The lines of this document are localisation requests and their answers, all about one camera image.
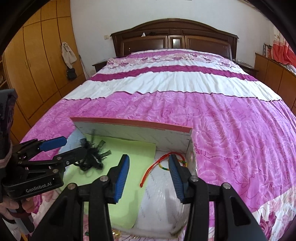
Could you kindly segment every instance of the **headboard panel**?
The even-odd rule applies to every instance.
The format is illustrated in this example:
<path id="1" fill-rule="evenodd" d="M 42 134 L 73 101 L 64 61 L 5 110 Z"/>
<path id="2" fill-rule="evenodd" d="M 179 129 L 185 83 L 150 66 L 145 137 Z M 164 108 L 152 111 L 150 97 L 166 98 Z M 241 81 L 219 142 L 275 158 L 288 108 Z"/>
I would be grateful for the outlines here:
<path id="1" fill-rule="evenodd" d="M 162 48 L 187 48 L 236 58 L 238 36 L 206 24 L 167 18 L 143 23 L 111 34 L 117 57 L 136 51 Z"/>

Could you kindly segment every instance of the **red curtain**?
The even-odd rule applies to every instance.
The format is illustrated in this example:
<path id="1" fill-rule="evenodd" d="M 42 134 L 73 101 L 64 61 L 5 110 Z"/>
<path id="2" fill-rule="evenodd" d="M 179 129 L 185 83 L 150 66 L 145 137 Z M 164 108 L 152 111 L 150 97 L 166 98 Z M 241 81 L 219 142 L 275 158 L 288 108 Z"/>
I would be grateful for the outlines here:
<path id="1" fill-rule="evenodd" d="M 285 65 L 291 64 L 296 67 L 296 55 L 276 27 L 274 27 L 274 43 L 272 50 L 275 61 Z"/>

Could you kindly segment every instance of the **red string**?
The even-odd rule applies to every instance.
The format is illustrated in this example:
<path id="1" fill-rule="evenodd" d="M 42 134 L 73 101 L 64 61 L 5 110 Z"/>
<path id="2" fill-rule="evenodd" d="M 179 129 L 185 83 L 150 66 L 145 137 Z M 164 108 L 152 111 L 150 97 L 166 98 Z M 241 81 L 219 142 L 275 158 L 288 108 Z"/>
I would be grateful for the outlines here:
<path id="1" fill-rule="evenodd" d="M 170 153 L 167 153 L 165 155 L 163 155 L 161 158 L 159 158 L 151 167 L 148 168 L 148 170 L 146 171 L 145 175 L 143 176 L 143 179 L 142 179 L 142 182 L 140 183 L 140 187 L 143 187 L 144 185 L 144 182 L 148 176 L 148 174 L 151 172 L 151 170 L 158 164 L 160 163 L 162 160 L 164 160 L 165 158 L 169 157 L 171 154 L 177 154 L 179 155 L 183 161 L 185 161 L 185 158 L 178 152 L 170 152 Z"/>

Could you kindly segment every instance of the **open box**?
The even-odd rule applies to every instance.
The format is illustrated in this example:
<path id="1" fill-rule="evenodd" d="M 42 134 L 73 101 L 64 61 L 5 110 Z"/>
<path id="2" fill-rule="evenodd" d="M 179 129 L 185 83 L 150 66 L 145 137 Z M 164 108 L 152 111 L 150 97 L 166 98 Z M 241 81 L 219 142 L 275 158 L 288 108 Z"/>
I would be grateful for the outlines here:
<path id="1" fill-rule="evenodd" d="M 195 151 L 191 139 L 192 129 L 189 127 L 110 118 L 77 117 L 71 119 L 77 129 L 69 136 L 67 145 L 60 150 L 61 153 L 77 147 L 80 139 L 84 138 L 83 134 L 91 135 L 95 130 L 95 135 L 101 137 L 156 144 L 154 162 L 170 151 L 179 152 L 185 157 L 191 174 L 196 175 L 197 173 Z M 168 166 L 167 161 L 163 161 L 162 164 Z M 164 239 L 177 237 L 186 225 L 190 205 L 183 205 L 177 199 L 170 172 L 156 166 L 146 182 L 141 206 L 133 227 L 124 229 L 113 225 L 113 228 L 134 236 Z"/>

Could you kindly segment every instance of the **black bag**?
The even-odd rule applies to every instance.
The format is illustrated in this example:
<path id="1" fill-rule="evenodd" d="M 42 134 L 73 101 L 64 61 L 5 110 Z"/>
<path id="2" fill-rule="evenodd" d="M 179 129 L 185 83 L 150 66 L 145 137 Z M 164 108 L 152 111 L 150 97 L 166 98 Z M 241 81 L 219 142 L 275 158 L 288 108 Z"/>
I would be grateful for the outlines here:
<path id="1" fill-rule="evenodd" d="M 77 78 L 77 74 L 75 73 L 75 69 L 74 68 L 69 68 L 67 67 L 67 78 L 68 80 L 74 80 Z"/>

